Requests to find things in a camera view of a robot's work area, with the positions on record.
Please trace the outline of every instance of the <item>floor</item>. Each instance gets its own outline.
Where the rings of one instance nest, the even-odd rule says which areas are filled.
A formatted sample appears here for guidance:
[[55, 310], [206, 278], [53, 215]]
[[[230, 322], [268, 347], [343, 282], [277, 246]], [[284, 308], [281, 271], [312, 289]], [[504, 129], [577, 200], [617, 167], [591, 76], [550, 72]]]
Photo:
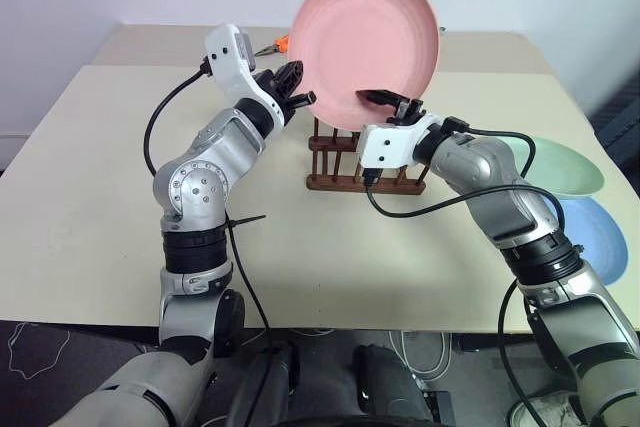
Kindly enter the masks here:
[[[14, 328], [13, 322], [0, 322], [0, 338], [8, 340]], [[258, 332], [247, 330], [245, 336], [249, 339]], [[66, 331], [55, 328], [25, 326], [13, 345], [13, 367], [29, 375], [51, 364], [66, 337]], [[350, 370], [351, 355], [359, 344], [389, 346], [386, 331], [335, 331], [307, 338], [289, 330], [277, 330], [275, 337], [293, 340], [301, 350], [301, 385], [290, 418], [361, 414]], [[227, 412], [243, 370], [265, 345], [266, 340], [261, 337], [244, 346], [233, 358], [219, 361], [218, 380], [207, 391], [198, 413], [198, 425]], [[433, 364], [440, 348], [438, 334], [407, 336], [408, 355], [415, 366], [425, 368]], [[534, 344], [510, 347], [509, 353], [526, 392], [567, 387], [546, 367]], [[25, 381], [18, 373], [8, 371], [9, 349], [1, 349], [2, 424], [48, 425], [135, 355], [138, 351], [133, 344], [73, 332], [55, 368]], [[454, 351], [447, 374], [431, 388], [451, 392], [458, 426], [505, 425], [505, 415], [516, 399], [495, 349], [462, 354]]]

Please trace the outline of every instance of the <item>table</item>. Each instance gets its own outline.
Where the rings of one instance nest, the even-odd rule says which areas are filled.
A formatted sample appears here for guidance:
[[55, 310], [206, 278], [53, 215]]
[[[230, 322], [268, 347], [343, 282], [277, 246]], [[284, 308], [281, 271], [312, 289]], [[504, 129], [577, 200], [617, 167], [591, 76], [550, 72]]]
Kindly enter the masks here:
[[[142, 158], [142, 134], [155, 105], [199, 65], [201, 53], [186, 63], [182, 57], [189, 48], [179, 42], [171, 47], [171, 39], [182, 38], [180, 32], [194, 39], [208, 29], [157, 27], [161, 35], [154, 37], [142, 35], [145, 28], [154, 30], [124, 28], [93, 65], [78, 72], [0, 178], [2, 319], [157, 325], [161, 209]], [[278, 29], [257, 32], [267, 43]], [[167, 40], [157, 43], [158, 36]], [[145, 53], [142, 45], [127, 53], [126, 38], [147, 37], [156, 39], [147, 47], [157, 45], [159, 51]], [[478, 56], [492, 42], [506, 47], [482, 70]], [[513, 54], [518, 49], [528, 53]], [[620, 225], [630, 255], [624, 276], [610, 291], [638, 328], [640, 202], [540, 59], [516, 34], [447, 34], [425, 107], [478, 128], [520, 130], [562, 142], [602, 170], [606, 185], [594, 197]], [[273, 67], [282, 57], [260, 62]], [[181, 154], [224, 107], [210, 80], [184, 91], [157, 123], [151, 145], [155, 163]], [[267, 215], [239, 227], [237, 237], [272, 325], [495, 332], [499, 304], [513, 277], [466, 207], [387, 219], [363, 195], [307, 190], [312, 122], [308, 112], [299, 112], [268, 143], [229, 203], [235, 218]], [[379, 201], [390, 210], [411, 210], [452, 195], [429, 175], [422, 196], [380, 195]], [[246, 294], [239, 276], [232, 287]], [[259, 326], [249, 296], [245, 299], [246, 326]], [[527, 332], [520, 302], [512, 304], [506, 330]]]

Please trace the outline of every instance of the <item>plate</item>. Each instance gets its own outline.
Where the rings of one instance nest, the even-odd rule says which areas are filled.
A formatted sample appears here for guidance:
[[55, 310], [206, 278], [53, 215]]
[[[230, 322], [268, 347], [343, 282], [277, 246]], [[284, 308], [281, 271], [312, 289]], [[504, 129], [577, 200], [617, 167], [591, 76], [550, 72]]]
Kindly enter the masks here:
[[[500, 140], [511, 147], [518, 170], [522, 170], [529, 156], [529, 146], [513, 137], [500, 137]], [[527, 174], [532, 185], [561, 199], [588, 197], [604, 186], [602, 172], [584, 155], [547, 139], [534, 137], [533, 140], [536, 156]]]
[[560, 203], [566, 218], [565, 234], [573, 244], [584, 246], [581, 257], [591, 264], [605, 285], [618, 280], [627, 268], [629, 252], [613, 217], [593, 199]]
[[439, 43], [427, 0], [305, 0], [288, 56], [304, 64], [299, 90], [315, 92], [313, 115], [354, 132], [393, 114], [389, 106], [363, 105], [355, 91], [420, 97], [435, 72]]

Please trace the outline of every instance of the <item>black wire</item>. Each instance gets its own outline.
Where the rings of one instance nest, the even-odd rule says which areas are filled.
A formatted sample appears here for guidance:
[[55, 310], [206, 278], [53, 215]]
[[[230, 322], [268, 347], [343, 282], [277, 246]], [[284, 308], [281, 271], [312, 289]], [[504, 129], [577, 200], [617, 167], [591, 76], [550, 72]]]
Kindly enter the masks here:
[[181, 90], [183, 90], [185, 87], [188, 87], [189, 85], [193, 84], [196, 80], [198, 80], [200, 77], [202, 77], [205, 73], [206, 72], [201, 68], [198, 72], [196, 72], [191, 77], [189, 77], [187, 80], [182, 82], [179, 86], [177, 86], [175, 89], [173, 89], [171, 92], [169, 92], [169, 94], [162, 100], [162, 102], [160, 102], [158, 104], [158, 107], [156, 107], [156, 110], [153, 111], [153, 114], [151, 114], [151, 118], [149, 119], [149, 123], [147, 123], [147, 128], [144, 131], [144, 141], [143, 141], [143, 144], [142, 144], [142, 152], [144, 154], [144, 161], [147, 164], [147, 168], [149, 169], [149, 172], [151, 172], [151, 175], [153, 175], [153, 176], [156, 175], [156, 168], [153, 166], [153, 162], [151, 161], [151, 155], [149, 154], [149, 141], [151, 140], [151, 132], [153, 131], [153, 125], [156, 123], [156, 120], [158, 119], [158, 116], [164, 110], [164, 108], [167, 106], [167, 104], [169, 102], [171, 102], [171, 100], [176, 95], [178, 95]]
[[444, 207], [449, 207], [450, 205], [457, 204], [459, 202], [464, 202], [469, 199], [473, 199], [474, 197], [480, 197], [482, 195], [493, 194], [496, 192], [504, 192], [509, 190], [526, 190], [528, 192], [535, 192], [540, 194], [553, 204], [556, 209], [556, 215], [558, 216], [558, 224], [560, 225], [560, 230], [564, 230], [564, 210], [562, 208], [562, 204], [560, 201], [556, 199], [556, 197], [551, 193], [540, 187], [535, 187], [533, 185], [496, 185], [494, 187], [487, 187], [486, 189], [475, 190], [473, 192], [469, 192], [468, 194], [463, 194], [458, 197], [454, 197], [453, 199], [445, 200], [440, 202], [439, 204], [431, 205], [429, 207], [425, 207], [424, 209], [414, 210], [413, 212], [389, 212], [384, 210], [376, 200], [373, 198], [373, 192], [371, 187], [367, 188], [367, 197], [369, 198], [369, 202], [371, 205], [380, 212], [382, 215], [386, 217], [392, 217], [394, 219], [407, 219], [409, 217], [417, 217], [419, 215], [430, 214], [431, 212], [435, 212], [436, 210], [440, 210]]
[[507, 313], [509, 299], [511, 299], [511, 295], [513, 295], [513, 291], [516, 290], [517, 285], [517, 280], [514, 280], [511, 283], [511, 285], [507, 289], [507, 292], [504, 294], [502, 304], [500, 305], [500, 314], [498, 315], [498, 350], [500, 351], [500, 359], [502, 360], [504, 370], [507, 372], [507, 376], [511, 381], [511, 385], [513, 385], [513, 389], [516, 391], [516, 394], [518, 394], [518, 397], [520, 397], [520, 400], [531, 414], [531, 417], [533, 417], [533, 420], [536, 421], [536, 424], [538, 424], [539, 427], [547, 427], [547, 424], [545, 424], [540, 415], [538, 415], [538, 412], [536, 412], [536, 409], [533, 407], [533, 405], [531, 405], [531, 402], [529, 402], [529, 399], [522, 390], [522, 387], [520, 386], [520, 383], [518, 382], [518, 379], [516, 378], [516, 375], [511, 368], [509, 358], [507, 357], [507, 350], [504, 346], [504, 317]]
[[238, 265], [238, 270], [240, 271], [240, 275], [242, 276], [242, 280], [244, 284], [247, 286], [247, 290], [253, 299], [253, 302], [258, 309], [258, 313], [260, 314], [260, 318], [262, 319], [262, 323], [264, 324], [264, 328], [267, 334], [267, 341], [269, 342], [269, 351], [267, 353], [267, 366], [264, 369], [264, 374], [262, 375], [262, 379], [260, 379], [260, 384], [258, 385], [258, 390], [256, 391], [256, 395], [253, 398], [253, 402], [251, 402], [251, 407], [249, 408], [249, 412], [247, 413], [247, 418], [244, 421], [244, 427], [248, 427], [251, 423], [251, 418], [258, 406], [258, 400], [260, 400], [260, 395], [262, 394], [262, 390], [264, 389], [265, 384], [267, 383], [267, 378], [269, 377], [269, 372], [271, 371], [271, 361], [273, 360], [273, 336], [271, 332], [271, 327], [269, 326], [269, 321], [267, 320], [267, 316], [264, 313], [262, 308], [262, 304], [260, 304], [260, 300], [258, 300], [258, 296], [256, 292], [253, 290], [251, 286], [251, 282], [249, 282], [249, 278], [244, 271], [242, 266], [242, 262], [240, 261], [240, 255], [238, 254], [238, 246], [236, 245], [236, 238], [233, 234], [233, 225], [229, 221], [229, 215], [227, 214], [227, 227], [229, 228], [229, 241], [231, 242], [231, 249], [233, 250], [233, 256], [236, 259], [236, 264]]
[[531, 137], [525, 134], [521, 134], [520, 132], [508, 132], [502, 130], [479, 130], [472, 129], [470, 127], [467, 128], [466, 131], [473, 135], [486, 135], [490, 137], [514, 137], [516, 139], [524, 140], [529, 146], [529, 156], [527, 157], [527, 161], [522, 168], [522, 172], [520, 172], [520, 177], [524, 178], [527, 175], [529, 169], [531, 168], [531, 164], [533, 164], [533, 159], [536, 156], [536, 143]]

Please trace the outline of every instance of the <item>shoe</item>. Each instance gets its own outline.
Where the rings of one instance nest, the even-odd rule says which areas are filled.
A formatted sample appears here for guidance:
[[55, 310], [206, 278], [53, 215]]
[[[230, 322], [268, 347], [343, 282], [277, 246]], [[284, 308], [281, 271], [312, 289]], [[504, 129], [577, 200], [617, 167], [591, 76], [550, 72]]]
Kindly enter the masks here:
[[[579, 427], [584, 424], [569, 402], [575, 392], [561, 390], [542, 397], [531, 397], [529, 402], [547, 427]], [[509, 427], [538, 427], [536, 421], [522, 402], [511, 408], [508, 417]]]

